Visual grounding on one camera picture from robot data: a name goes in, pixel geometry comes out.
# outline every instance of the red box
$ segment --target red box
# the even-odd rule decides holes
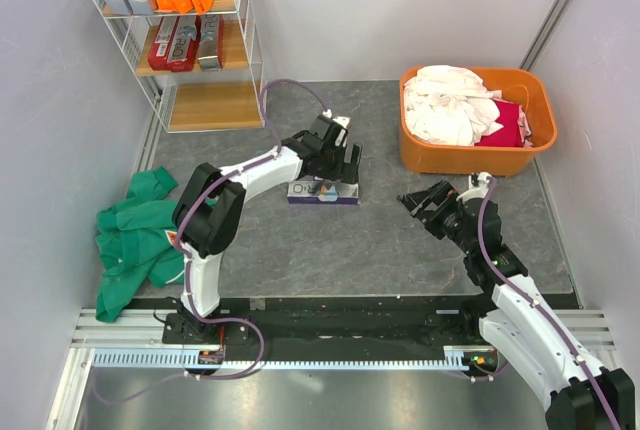
[[[164,17],[160,21],[160,26],[158,26],[158,31],[147,56],[149,66],[156,72],[169,69],[167,59],[177,23],[178,17]]]
[[[178,19],[167,58],[167,66],[172,72],[193,70],[200,41],[199,26],[200,19],[196,15],[184,15]]]

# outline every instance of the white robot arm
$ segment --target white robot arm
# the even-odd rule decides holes
[[[483,293],[462,306],[464,332],[506,357],[540,400],[550,430],[635,429],[629,376],[622,369],[607,370],[584,348],[502,242],[498,206],[485,199],[491,178],[472,175],[462,194],[441,181],[398,197],[429,233],[449,238],[466,255],[467,274]]]
[[[357,183],[361,147],[354,145],[349,162],[344,161],[348,127],[348,118],[334,118],[330,112],[325,112],[316,118],[308,131],[284,140],[280,152],[274,147],[264,155],[220,169],[206,163],[198,166],[174,212],[173,220],[177,227],[212,181],[222,175],[234,173],[234,176],[209,196],[215,199],[214,202],[203,203],[198,208],[182,237],[187,253],[192,256],[188,288],[196,308],[191,308],[186,293],[187,282],[181,298],[190,312],[207,316],[218,308],[222,256],[235,237],[245,202],[277,185],[306,175]],[[265,163],[251,166],[265,160]]]

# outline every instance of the orange basket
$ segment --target orange basket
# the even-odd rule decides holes
[[[489,90],[502,90],[502,98],[519,103],[527,115],[533,148],[459,147],[432,145],[412,135],[404,119],[404,85],[422,67],[409,69],[400,79],[400,157],[413,173],[469,174],[489,172],[511,177],[556,141],[558,130],[542,82],[514,68],[469,67]]]

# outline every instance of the white towel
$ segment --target white towel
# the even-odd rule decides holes
[[[405,120],[409,131],[437,145],[475,145],[502,128],[493,98],[482,79],[466,68],[432,65],[404,86]]]

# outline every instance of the gray tile floor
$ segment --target gray tile floor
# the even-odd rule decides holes
[[[363,145],[361,204],[289,205],[286,189],[272,189],[246,205],[221,275],[223,296],[394,295],[477,293],[460,251],[431,237],[396,201],[442,177],[414,175],[398,153],[397,82],[329,82],[311,85],[334,115],[352,118],[351,142]],[[302,89],[270,92],[268,111],[285,138],[308,128],[319,106]],[[154,166],[164,165],[180,182],[204,161],[230,165],[273,145],[267,130],[163,134]],[[466,177],[447,177],[458,189]],[[503,234],[543,292],[570,292],[567,267],[553,231],[533,166],[502,179],[495,201]],[[149,285],[138,296],[178,295],[180,287]]]

